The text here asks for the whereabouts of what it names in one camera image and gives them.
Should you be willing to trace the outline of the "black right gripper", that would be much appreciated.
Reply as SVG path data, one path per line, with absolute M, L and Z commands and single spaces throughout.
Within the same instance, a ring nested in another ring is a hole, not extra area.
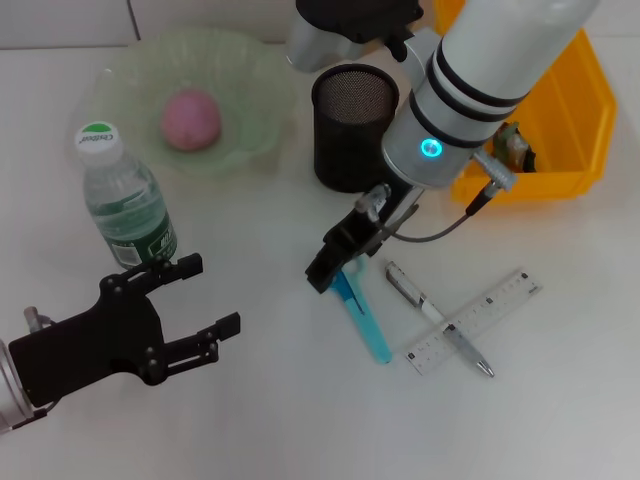
M 323 238 L 324 247 L 305 270 L 309 284 L 323 294 L 343 266 L 355 257 L 372 256 L 417 210 L 420 189 L 378 184 L 363 193 L 353 210 Z

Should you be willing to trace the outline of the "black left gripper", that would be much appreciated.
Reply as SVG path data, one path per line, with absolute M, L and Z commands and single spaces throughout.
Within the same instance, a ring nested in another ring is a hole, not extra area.
M 241 332 L 238 313 L 164 343 L 159 316 L 144 292 L 203 271 L 198 253 L 176 262 L 156 256 L 101 280 L 99 299 L 89 310 L 12 341 L 9 353 L 27 398 L 43 406 L 117 373 L 155 386 L 218 362 L 220 343 Z

